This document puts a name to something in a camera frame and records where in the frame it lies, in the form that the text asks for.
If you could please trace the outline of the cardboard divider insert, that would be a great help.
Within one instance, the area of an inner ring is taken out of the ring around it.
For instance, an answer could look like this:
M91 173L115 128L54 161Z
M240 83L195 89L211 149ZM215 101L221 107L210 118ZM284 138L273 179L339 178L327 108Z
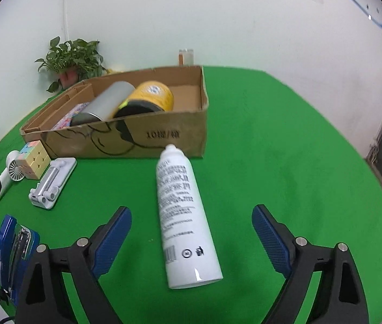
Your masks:
M77 104L90 102L94 99L91 84L83 84L66 90L63 94L49 102L42 110L37 112L21 127L21 134L52 130L68 112Z

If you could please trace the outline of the colourful puzzle box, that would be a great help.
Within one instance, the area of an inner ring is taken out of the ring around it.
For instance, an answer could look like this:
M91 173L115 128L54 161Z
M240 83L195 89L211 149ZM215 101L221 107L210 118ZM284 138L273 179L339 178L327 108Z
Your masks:
M69 127L72 119L88 106L88 102L83 102L74 106L63 118L61 118L52 128L60 130Z

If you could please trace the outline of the silver metal can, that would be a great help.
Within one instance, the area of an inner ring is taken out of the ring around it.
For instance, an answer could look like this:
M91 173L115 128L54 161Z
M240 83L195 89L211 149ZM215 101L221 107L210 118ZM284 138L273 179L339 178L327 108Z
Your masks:
M73 116L71 127L94 122L106 122L119 110L119 105L135 90L126 81L116 81L94 98L82 111Z

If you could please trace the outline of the yellow label jar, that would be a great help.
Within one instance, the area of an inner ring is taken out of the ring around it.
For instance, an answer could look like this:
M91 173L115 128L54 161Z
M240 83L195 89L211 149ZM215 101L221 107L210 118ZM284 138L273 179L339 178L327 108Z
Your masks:
M172 91L164 83L150 80L141 83L119 105L114 118L145 113L169 112L174 105Z

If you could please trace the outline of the white handheld fan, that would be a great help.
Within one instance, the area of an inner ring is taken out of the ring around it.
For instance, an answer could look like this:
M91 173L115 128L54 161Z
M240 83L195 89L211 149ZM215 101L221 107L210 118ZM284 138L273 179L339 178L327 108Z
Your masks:
M0 191L0 200L12 182L19 182L25 178L23 171L16 163L19 153L20 152L18 150L14 150L7 155L6 167L0 174L0 182L2 186Z

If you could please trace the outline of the pastel rubik cube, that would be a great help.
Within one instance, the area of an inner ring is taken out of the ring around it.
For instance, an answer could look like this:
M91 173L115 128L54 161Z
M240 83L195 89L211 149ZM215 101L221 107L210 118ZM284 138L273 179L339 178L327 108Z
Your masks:
M15 159L24 176L32 180L40 180L50 165L50 157L40 140L25 144Z

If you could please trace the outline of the white phone stand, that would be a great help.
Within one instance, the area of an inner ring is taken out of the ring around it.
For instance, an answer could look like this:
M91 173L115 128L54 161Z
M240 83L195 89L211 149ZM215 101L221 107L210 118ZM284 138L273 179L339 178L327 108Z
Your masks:
M32 205L46 210L52 209L76 165L77 160L74 157L61 157L51 161L36 188L30 190L29 200Z

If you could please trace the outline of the blue stapler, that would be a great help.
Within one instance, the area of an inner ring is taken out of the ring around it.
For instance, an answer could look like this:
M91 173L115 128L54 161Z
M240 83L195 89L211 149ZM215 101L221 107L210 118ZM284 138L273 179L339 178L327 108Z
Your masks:
M0 227L0 286L14 306L29 261L40 244L38 232L6 214Z

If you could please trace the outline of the potted plant red pot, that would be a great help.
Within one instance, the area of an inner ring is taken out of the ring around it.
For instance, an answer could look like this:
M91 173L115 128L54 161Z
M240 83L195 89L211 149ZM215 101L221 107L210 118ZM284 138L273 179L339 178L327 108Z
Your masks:
M108 70L98 51L99 44L99 40L78 38L62 42L60 37L54 37L46 56L35 60L39 65L38 72L45 69L55 77L46 91L53 93L66 90L79 81L106 74Z

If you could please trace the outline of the white spray bottle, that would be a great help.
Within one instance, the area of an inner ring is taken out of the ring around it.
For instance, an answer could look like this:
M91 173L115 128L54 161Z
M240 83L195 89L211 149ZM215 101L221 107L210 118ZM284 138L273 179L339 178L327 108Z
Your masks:
M160 155L156 177L169 288L195 288L223 279L190 160L170 144Z

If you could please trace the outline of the yellow cloth piece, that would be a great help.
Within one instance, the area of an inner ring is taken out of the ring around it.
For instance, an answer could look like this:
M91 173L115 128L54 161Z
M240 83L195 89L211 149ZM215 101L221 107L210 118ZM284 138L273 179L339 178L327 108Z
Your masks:
M124 71L115 70L115 69L106 69L105 74L106 75L109 75L109 74L118 74L118 73L122 73L122 72L124 72Z

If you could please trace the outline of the large cardboard box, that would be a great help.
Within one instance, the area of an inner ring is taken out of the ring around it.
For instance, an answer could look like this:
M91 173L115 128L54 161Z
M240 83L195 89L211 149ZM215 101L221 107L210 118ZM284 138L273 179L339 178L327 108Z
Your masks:
M138 86L155 80L174 96L172 111L125 116L60 130L20 134L25 142L40 140L52 158L159 157L169 144L187 157L202 157L207 139L209 98L201 66L157 67L83 80L68 88L91 84L94 98L116 81Z

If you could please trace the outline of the green table cloth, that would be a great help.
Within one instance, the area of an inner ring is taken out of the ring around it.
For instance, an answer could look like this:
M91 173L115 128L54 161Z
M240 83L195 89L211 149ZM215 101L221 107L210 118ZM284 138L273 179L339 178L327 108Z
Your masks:
M251 223L263 203L295 235L351 250L371 323L382 322L382 188L366 162L319 112L264 72L205 67L203 158L192 162L223 279L169 289L160 240L156 159L78 160L50 211L28 199L30 180L0 200L4 215L52 248L91 235L121 205L132 227L100 278L125 323L260 323L284 282Z

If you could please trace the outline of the clear jar orange label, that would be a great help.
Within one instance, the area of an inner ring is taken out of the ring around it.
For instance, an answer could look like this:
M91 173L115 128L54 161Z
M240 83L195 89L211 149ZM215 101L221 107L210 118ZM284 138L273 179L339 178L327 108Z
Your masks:
M178 52L179 66L192 66L194 65L194 51L193 49L185 48Z

